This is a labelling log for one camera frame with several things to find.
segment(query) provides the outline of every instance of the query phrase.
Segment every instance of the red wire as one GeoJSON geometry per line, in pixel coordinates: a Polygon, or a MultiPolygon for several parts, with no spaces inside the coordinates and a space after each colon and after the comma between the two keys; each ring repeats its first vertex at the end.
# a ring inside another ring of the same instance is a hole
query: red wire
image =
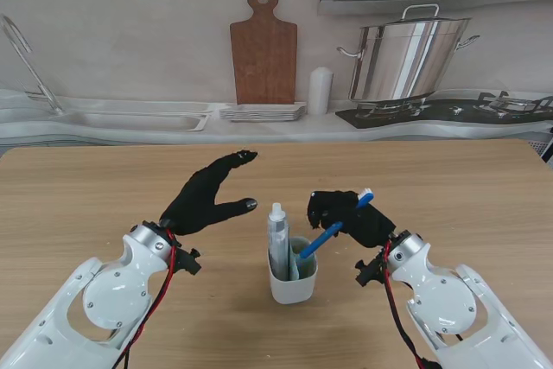
{"type": "MultiPolygon", "coordinates": [[[[167,229],[166,230],[167,235],[171,241],[175,240],[175,236],[173,233],[167,229]]],[[[142,331],[144,329],[146,321],[154,314],[157,307],[161,304],[163,297],[165,297],[165,294],[167,294],[167,289],[169,287],[169,283],[171,283],[171,279],[173,278],[173,274],[175,273],[175,257],[176,257],[176,245],[171,245],[171,259],[169,261],[169,267],[168,267],[168,274],[165,278],[165,282],[162,286],[162,291],[160,292],[159,296],[157,297],[157,301],[152,304],[152,306],[149,308],[148,313],[143,318],[142,323],[140,323],[140,326],[138,327],[137,332],[132,337],[132,340],[129,342],[127,347],[123,350],[123,353],[121,353],[121,356],[125,355],[129,352],[130,347],[135,344],[135,342],[138,340],[140,335],[142,334],[142,331]]]]}
{"type": "MultiPolygon", "coordinates": [[[[384,263],[385,264],[388,264],[388,256],[390,255],[390,247],[391,247],[391,241],[386,242],[386,245],[384,247],[384,263]]],[[[394,295],[391,292],[390,272],[388,271],[388,267],[385,267],[385,269],[384,269],[384,281],[385,281],[386,287],[390,291],[391,306],[394,309],[397,309],[396,300],[394,300],[394,295]]],[[[416,354],[415,354],[415,360],[416,360],[416,365],[419,367],[419,369],[424,369],[423,362],[420,360],[420,358],[416,354]]]]}

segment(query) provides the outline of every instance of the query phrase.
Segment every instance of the cutting board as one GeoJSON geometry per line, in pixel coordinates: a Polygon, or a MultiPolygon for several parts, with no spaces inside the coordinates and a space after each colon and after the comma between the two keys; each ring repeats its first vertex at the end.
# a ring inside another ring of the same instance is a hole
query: cutting board
{"type": "Polygon", "coordinates": [[[248,0],[250,19],[231,24],[238,104],[293,104],[297,25],[273,15],[278,0],[248,0]]]}

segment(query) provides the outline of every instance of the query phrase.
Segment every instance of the stack of plates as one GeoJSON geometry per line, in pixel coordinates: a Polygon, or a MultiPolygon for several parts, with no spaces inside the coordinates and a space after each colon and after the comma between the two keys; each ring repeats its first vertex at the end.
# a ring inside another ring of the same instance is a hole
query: stack of plates
{"type": "Polygon", "coordinates": [[[305,103],[233,105],[219,110],[219,114],[229,121],[295,121],[305,114],[305,103]]]}

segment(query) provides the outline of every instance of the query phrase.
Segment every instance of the cutting board handle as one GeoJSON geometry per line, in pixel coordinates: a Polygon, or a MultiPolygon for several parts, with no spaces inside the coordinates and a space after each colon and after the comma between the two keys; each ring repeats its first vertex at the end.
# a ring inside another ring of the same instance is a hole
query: cutting board handle
{"type": "Polygon", "coordinates": [[[273,9],[278,5],[278,0],[248,0],[254,15],[272,15],[273,9]]]}

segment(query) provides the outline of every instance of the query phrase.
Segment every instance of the white canister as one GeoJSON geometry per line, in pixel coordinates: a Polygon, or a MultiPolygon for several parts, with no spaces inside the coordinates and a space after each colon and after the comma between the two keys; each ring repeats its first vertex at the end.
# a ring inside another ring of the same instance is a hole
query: white canister
{"type": "Polygon", "coordinates": [[[309,77],[308,114],[320,116],[328,110],[328,100],[334,74],[328,68],[318,67],[309,77]]]}
{"type": "MultiPolygon", "coordinates": [[[[299,254],[311,242],[304,237],[291,237],[289,239],[289,243],[291,252],[293,254],[299,254]]],[[[311,264],[307,264],[308,274],[305,278],[295,281],[281,281],[276,278],[269,263],[270,292],[276,302],[281,304],[305,302],[313,295],[313,290],[315,289],[315,279],[317,277],[317,271],[319,270],[317,256],[313,254],[307,260],[303,261],[311,261],[311,264]]]]}

